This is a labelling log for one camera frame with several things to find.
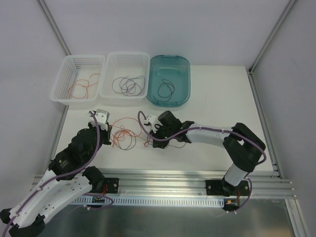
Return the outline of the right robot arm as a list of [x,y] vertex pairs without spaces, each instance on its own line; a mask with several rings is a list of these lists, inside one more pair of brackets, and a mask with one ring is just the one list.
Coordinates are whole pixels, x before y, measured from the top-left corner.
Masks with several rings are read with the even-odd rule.
[[146,116],[145,126],[150,127],[149,135],[154,148],[168,146],[175,139],[183,143],[203,143],[221,147],[226,150],[232,165],[211,191],[220,196],[229,197],[239,190],[240,182],[255,167],[266,160],[266,145],[245,124],[236,123],[232,127],[217,128],[199,124],[195,121],[180,121],[171,111],[161,115]]

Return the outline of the aluminium mounting rail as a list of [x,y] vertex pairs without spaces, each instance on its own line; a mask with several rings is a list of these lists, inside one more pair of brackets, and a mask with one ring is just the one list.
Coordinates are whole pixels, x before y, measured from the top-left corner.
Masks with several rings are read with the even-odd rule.
[[[118,193],[122,196],[197,197],[206,195],[205,180],[222,179],[224,171],[171,171],[101,169],[105,177],[119,178]],[[296,199],[289,179],[276,171],[254,171],[252,198]]]

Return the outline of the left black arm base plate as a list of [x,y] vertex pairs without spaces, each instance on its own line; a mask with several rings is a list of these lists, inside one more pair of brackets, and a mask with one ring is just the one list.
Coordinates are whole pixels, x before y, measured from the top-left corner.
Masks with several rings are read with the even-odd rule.
[[117,194],[119,191],[119,178],[104,178],[101,191],[102,194]]

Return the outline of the right white perforated basket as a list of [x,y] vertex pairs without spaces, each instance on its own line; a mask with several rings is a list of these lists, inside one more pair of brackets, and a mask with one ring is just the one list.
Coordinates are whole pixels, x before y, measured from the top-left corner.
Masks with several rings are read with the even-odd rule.
[[112,52],[101,74],[99,103],[139,106],[148,92],[150,56],[144,52]]

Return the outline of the white perforated basket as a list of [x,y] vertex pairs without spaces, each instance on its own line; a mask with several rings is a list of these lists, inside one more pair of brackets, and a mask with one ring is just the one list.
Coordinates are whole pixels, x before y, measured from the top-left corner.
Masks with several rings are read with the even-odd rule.
[[99,103],[139,106],[148,92],[150,56],[144,52],[112,52],[101,74]]
[[103,55],[66,56],[52,86],[50,100],[77,108],[95,105],[105,63]]

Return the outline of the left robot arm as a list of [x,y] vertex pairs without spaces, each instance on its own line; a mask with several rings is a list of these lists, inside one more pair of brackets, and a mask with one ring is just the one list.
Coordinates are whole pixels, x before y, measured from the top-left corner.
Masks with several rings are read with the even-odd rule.
[[87,166],[102,145],[110,145],[112,126],[91,123],[71,139],[68,146],[50,162],[41,180],[14,208],[3,209],[0,219],[4,233],[12,237],[37,237],[45,225],[64,207],[83,194],[100,192],[104,175]]

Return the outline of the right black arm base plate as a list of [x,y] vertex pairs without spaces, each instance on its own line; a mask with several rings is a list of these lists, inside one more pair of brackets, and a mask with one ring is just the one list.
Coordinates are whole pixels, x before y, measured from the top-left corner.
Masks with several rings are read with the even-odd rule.
[[222,180],[205,180],[205,188],[208,196],[222,196],[224,194]]

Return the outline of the left white perforated basket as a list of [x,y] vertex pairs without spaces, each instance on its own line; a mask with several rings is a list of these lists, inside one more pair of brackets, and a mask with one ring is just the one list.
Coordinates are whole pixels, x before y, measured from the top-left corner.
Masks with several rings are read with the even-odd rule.
[[95,105],[105,63],[103,55],[66,56],[52,86],[50,100],[77,108]]

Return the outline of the teal transparent plastic bin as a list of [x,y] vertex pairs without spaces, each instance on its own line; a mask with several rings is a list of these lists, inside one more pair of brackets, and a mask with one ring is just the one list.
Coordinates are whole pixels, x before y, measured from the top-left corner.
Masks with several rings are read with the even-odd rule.
[[147,99],[158,107],[184,105],[191,93],[191,65],[182,56],[158,55],[150,60]]

